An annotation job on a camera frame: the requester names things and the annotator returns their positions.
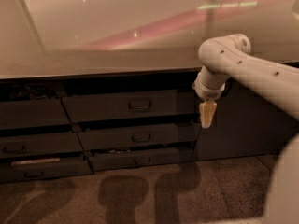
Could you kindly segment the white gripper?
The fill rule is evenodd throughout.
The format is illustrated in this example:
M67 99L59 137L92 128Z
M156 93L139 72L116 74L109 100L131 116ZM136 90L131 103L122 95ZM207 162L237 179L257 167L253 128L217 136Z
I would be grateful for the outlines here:
M201 125L205 129L209 128L217 109L217 103L215 100L221 97L224 92L225 85L221 85L217 89L209 88L203 83L201 74L198 74L196 80L192 84L192 87L198 97L204 101L199 105Z

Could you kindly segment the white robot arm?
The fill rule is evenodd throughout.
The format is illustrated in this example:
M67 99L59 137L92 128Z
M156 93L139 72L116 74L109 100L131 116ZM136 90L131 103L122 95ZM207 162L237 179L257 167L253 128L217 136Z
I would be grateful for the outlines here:
M250 55L251 44L242 34L215 37L198 50L201 71L193 88L202 102L200 122L208 128L228 78L262 96L295 119L299 119L299 69Z

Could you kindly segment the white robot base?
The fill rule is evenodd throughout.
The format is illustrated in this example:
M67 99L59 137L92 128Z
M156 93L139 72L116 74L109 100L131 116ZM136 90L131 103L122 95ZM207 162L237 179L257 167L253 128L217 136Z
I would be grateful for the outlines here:
M279 156L266 198L263 224L299 224L299 134Z

